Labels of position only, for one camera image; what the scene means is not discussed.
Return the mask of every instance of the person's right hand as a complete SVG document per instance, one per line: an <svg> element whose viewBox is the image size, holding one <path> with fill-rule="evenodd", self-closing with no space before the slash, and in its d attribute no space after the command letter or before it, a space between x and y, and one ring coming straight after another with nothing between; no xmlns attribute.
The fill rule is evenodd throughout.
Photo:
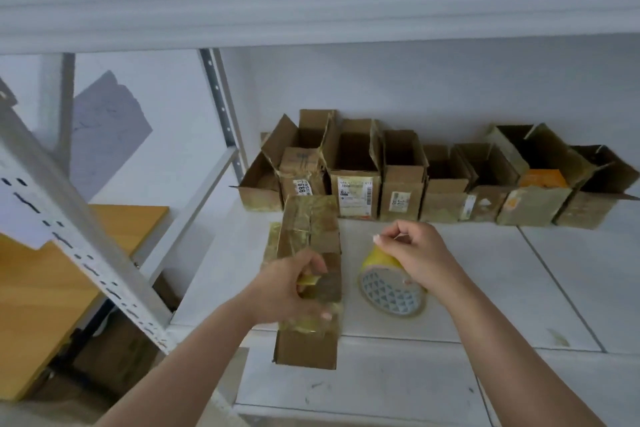
<svg viewBox="0 0 640 427"><path fill-rule="evenodd" d="M468 280L437 230L428 223L397 220L373 241L395 257L408 274L436 296Z"/></svg>

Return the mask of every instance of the hand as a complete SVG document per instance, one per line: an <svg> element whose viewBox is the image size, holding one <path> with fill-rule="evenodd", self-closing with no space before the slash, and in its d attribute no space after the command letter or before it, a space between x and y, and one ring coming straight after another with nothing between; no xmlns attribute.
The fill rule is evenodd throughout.
<svg viewBox="0 0 640 427"><path fill-rule="evenodd" d="M374 236L373 241L436 296L449 286L468 280L440 234L428 223L397 220Z"/></svg>
<svg viewBox="0 0 640 427"><path fill-rule="evenodd" d="M327 306L309 299L301 299L296 281L302 272L323 274L327 272L322 255L305 248L293 257L266 264L260 273L238 294L256 324L269 324L304 316L321 316L330 321Z"/></svg>

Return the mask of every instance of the person's left arm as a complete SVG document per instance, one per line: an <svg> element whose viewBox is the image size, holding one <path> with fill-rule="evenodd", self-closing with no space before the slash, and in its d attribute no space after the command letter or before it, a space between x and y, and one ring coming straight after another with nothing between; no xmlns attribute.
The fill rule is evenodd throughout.
<svg viewBox="0 0 640 427"><path fill-rule="evenodd" d="M240 343L257 324L330 313L296 291L300 272L325 273L310 248L267 264L241 293L222 304L117 402L96 427L196 425Z"/></svg>

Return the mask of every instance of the forearm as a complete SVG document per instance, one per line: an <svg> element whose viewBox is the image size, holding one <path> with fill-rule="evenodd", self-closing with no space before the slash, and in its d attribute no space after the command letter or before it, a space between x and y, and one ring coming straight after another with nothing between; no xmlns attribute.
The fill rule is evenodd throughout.
<svg viewBox="0 0 640 427"><path fill-rule="evenodd" d="M98 427L189 427L253 326L242 298L221 305L98 422Z"/></svg>
<svg viewBox="0 0 640 427"><path fill-rule="evenodd" d="M440 300L503 426L604 425L470 279Z"/></svg>

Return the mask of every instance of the wooden table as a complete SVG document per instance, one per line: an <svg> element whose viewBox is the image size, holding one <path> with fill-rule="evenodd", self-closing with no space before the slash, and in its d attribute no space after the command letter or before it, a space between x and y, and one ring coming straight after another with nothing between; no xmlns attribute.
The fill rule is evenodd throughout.
<svg viewBox="0 0 640 427"><path fill-rule="evenodd" d="M131 256L167 206L92 204L108 235ZM104 296L52 242L32 250L0 235L0 399L20 400Z"/></svg>

